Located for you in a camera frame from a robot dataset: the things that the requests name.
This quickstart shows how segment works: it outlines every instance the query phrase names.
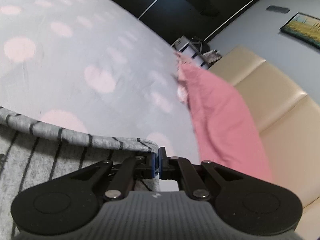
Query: beige leather headboard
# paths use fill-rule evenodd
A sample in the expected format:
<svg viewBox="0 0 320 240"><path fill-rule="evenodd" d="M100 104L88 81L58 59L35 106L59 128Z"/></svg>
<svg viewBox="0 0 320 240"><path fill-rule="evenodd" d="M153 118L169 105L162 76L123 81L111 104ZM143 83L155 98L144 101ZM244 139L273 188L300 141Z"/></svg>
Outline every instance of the beige leather headboard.
<svg viewBox="0 0 320 240"><path fill-rule="evenodd" d="M209 71L232 84L246 101L273 182L292 190L303 204L297 232L316 240L320 236L320 107L278 68L241 46Z"/></svg>

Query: framed painting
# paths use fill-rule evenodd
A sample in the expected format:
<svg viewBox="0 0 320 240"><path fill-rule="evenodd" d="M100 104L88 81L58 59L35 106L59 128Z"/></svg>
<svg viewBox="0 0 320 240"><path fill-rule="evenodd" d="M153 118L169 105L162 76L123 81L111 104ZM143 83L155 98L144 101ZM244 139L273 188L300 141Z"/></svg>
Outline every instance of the framed painting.
<svg viewBox="0 0 320 240"><path fill-rule="evenodd" d="M297 13L281 27L280 31L320 49L320 19L318 18Z"/></svg>

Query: gray striped fabric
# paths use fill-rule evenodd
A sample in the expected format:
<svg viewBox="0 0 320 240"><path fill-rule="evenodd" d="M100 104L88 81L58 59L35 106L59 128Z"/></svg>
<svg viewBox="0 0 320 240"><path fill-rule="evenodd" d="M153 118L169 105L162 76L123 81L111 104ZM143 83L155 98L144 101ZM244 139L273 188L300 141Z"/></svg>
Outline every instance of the gray striped fabric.
<svg viewBox="0 0 320 240"><path fill-rule="evenodd" d="M115 164L136 151L158 154L158 146L139 138L102 137L39 122L0 108L0 239L18 230L10 214L22 190L105 159ZM153 190L158 180L145 179ZM135 190L147 190L137 182Z"/></svg>

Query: pink fabric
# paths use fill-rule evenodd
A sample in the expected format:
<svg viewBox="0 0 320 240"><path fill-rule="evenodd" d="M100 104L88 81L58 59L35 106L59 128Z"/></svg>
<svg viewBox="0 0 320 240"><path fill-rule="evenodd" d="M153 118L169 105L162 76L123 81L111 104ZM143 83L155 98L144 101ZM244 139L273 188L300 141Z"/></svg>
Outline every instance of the pink fabric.
<svg viewBox="0 0 320 240"><path fill-rule="evenodd" d="M259 134L237 90L211 72L183 61L178 79L187 90L201 160L271 181Z"/></svg>

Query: gray wall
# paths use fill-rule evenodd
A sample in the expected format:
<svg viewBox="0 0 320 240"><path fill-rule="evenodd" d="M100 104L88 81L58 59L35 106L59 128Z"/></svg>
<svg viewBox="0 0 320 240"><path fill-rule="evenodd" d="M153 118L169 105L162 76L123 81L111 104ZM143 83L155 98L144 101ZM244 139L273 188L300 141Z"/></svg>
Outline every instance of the gray wall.
<svg viewBox="0 0 320 240"><path fill-rule="evenodd" d="M269 5L290 8L287 14L266 11ZM260 0L209 45L223 55L242 44L277 66L320 104L320 49L279 29L297 12L320 18L320 0Z"/></svg>

